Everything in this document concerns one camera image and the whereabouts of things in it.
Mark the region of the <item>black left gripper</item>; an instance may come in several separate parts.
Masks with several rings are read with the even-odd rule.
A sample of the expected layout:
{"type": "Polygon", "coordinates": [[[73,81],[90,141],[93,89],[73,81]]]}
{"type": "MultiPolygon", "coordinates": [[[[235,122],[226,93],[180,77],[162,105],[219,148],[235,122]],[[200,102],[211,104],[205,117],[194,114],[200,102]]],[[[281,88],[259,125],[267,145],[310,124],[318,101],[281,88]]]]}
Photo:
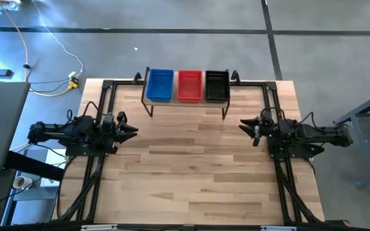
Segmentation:
{"type": "Polygon", "coordinates": [[[126,113],[120,111],[116,117],[112,113],[108,113],[103,118],[101,124],[103,145],[106,151],[117,151],[117,142],[122,144],[125,141],[135,137],[139,130],[128,125],[126,113]]]}

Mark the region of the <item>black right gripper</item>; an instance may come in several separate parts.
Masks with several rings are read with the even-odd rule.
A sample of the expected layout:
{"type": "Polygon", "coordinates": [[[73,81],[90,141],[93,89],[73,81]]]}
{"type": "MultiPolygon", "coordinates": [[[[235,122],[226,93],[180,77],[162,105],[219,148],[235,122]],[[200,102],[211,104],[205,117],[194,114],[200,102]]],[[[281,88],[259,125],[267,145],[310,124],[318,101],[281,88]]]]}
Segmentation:
{"type": "Polygon", "coordinates": [[[253,138],[253,146],[258,146],[263,136],[270,137],[274,134],[275,122],[267,117],[255,117],[252,119],[241,119],[244,125],[238,127],[243,130],[250,138],[253,138]]]}

